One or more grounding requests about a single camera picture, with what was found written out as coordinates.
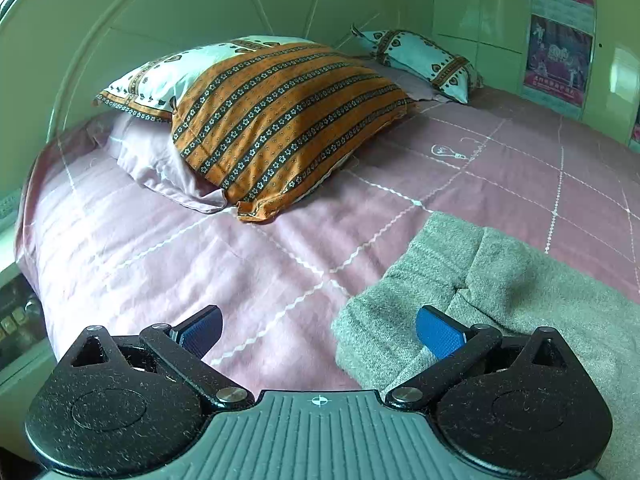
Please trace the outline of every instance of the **ribbed surface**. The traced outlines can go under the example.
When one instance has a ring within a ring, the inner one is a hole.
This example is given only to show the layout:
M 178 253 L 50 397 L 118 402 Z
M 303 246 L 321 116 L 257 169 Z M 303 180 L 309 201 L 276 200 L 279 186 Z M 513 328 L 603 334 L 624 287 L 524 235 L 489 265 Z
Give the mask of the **ribbed surface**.
M 54 473 L 47 480 L 62 480 Z M 489 480 L 453 456 L 421 415 L 373 392 L 267 392 L 217 415 L 203 437 L 141 480 Z M 575 480 L 596 480 L 583 473 Z
M 428 310 L 420 309 L 416 321 L 418 339 L 438 358 L 453 354 L 465 343 L 465 335 Z
M 198 359 L 202 359 L 218 342 L 221 334 L 222 313 L 218 309 L 214 309 L 199 322 L 185 330 L 178 343 Z

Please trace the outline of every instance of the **cabinet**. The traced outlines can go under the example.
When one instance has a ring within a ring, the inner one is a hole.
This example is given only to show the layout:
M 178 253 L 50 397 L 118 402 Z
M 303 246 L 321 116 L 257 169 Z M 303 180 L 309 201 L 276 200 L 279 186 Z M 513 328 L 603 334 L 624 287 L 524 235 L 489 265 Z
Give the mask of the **cabinet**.
M 55 365 L 40 301 L 16 272 L 0 287 L 0 446 L 27 460 L 24 419 Z
M 583 122 L 627 144 L 640 100 L 640 0 L 596 0 L 593 62 Z
M 518 94 L 529 15 L 530 0 L 434 0 L 433 36 L 465 56 L 486 85 Z

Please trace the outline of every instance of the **folded towel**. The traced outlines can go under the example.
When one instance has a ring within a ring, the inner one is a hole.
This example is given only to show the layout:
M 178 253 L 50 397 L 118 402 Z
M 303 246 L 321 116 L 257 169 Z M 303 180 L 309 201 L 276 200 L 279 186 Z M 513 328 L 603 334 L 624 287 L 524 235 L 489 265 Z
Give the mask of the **folded towel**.
M 640 306 L 500 231 L 436 212 L 382 279 L 334 320 L 338 365 L 383 396 L 432 365 L 436 357 L 415 335 L 424 304 L 505 335 L 557 328 L 613 416 L 598 471 L 608 479 L 637 480 Z

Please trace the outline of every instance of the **metal screw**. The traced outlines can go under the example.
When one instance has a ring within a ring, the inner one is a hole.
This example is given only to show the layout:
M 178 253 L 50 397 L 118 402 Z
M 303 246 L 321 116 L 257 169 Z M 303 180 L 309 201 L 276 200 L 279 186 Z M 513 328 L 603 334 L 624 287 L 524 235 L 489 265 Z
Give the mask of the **metal screw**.
M 412 388 L 410 386 L 400 386 L 391 392 L 391 396 L 398 402 L 403 404 L 408 402 L 415 402 L 422 398 L 422 392 L 418 388 Z
M 238 388 L 237 386 L 229 386 L 222 388 L 216 392 L 216 397 L 225 404 L 231 404 L 233 402 L 240 402 L 247 398 L 248 392 L 244 388 Z

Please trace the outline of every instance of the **pillow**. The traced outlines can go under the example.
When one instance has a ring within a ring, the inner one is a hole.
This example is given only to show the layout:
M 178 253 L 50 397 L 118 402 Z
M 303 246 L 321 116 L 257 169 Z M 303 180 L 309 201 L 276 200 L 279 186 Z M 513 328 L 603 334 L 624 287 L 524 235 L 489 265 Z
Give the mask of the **pillow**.
M 204 214 L 226 205 L 223 191 L 193 173 L 176 151 L 168 124 L 122 112 L 105 114 L 89 135 L 141 186 Z
M 449 98 L 437 92 L 429 81 L 411 72 L 384 66 L 375 59 L 363 59 L 362 64 L 396 83 L 414 101 L 440 101 L 442 103 L 450 101 Z
M 197 46 L 162 56 L 127 72 L 96 98 L 140 119 L 169 123 L 176 103 L 197 77 L 214 63 L 293 42 L 310 43 L 309 40 L 284 36 L 247 36 L 226 43 Z
M 385 66 L 407 70 L 429 81 L 456 101 L 467 104 L 471 91 L 481 86 L 475 69 L 462 56 L 454 56 L 433 41 L 408 30 L 374 30 L 351 33 Z
M 273 217 L 412 103 L 398 85 L 328 46 L 292 43 L 207 69 L 178 103 L 173 140 L 225 189 L 243 221 Z

